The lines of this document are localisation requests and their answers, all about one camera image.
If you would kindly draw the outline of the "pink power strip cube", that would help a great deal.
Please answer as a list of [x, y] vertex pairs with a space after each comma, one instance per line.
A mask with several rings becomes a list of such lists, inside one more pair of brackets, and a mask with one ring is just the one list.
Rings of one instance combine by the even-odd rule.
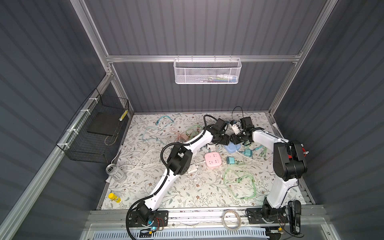
[[208, 169], [215, 169], [222, 165], [222, 158], [218, 152], [210, 152], [205, 154], [205, 163]]

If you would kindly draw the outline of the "teal charger plug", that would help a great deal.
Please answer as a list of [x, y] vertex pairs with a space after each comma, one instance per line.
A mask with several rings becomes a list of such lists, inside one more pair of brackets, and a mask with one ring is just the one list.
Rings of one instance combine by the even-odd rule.
[[234, 165], [234, 164], [236, 164], [236, 160], [235, 160], [234, 157], [227, 157], [227, 158], [226, 158], [226, 162], [227, 162], [228, 165]]

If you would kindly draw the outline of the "pink charger plug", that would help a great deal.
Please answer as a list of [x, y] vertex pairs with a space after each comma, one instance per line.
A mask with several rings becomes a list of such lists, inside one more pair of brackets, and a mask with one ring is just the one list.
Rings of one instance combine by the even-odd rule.
[[180, 141], [182, 141], [184, 143], [187, 142], [189, 139], [190, 139], [190, 137], [188, 135], [186, 135], [186, 134], [182, 134], [180, 136]]

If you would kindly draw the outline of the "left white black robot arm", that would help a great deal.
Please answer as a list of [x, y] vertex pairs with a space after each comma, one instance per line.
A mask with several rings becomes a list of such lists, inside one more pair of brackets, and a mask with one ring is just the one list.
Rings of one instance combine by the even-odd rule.
[[230, 136], [226, 134], [226, 121], [211, 115], [204, 115], [203, 120], [203, 130], [197, 136], [185, 143], [175, 142], [163, 147], [160, 159], [166, 167], [164, 174], [148, 197], [139, 199], [130, 206], [126, 223], [129, 222], [130, 214], [136, 213], [144, 224], [151, 225], [155, 211], [159, 209], [167, 191], [189, 170], [193, 155], [208, 144], [227, 146], [230, 143]]

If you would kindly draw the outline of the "white charger plug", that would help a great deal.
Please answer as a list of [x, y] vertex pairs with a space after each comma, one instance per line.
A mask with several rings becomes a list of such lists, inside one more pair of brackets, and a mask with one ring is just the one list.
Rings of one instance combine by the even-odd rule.
[[215, 151], [216, 151], [216, 145], [207, 145], [207, 149], [208, 149], [210, 152], [215, 152]]

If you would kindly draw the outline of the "blue power strip cube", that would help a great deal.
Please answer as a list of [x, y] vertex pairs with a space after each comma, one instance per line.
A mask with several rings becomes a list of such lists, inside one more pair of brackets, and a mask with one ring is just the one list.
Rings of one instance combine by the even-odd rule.
[[227, 146], [224, 146], [224, 149], [229, 153], [229, 154], [232, 154], [232, 153], [235, 153], [236, 151], [240, 150], [242, 147], [242, 144], [233, 144], [232, 142], [230, 142]]

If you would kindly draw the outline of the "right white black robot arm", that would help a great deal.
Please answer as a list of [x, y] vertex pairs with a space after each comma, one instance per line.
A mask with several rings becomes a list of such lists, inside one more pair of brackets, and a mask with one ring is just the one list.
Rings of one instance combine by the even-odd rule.
[[256, 128], [250, 117], [240, 119], [240, 124], [238, 126], [237, 121], [230, 121], [234, 131], [231, 135], [233, 144], [257, 142], [273, 151], [273, 169], [276, 177], [261, 210], [263, 221], [273, 223], [285, 210], [285, 199], [289, 190], [297, 187], [298, 180], [308, 171], [306, 153], [299, 141], [280, 138], [263, 128]]

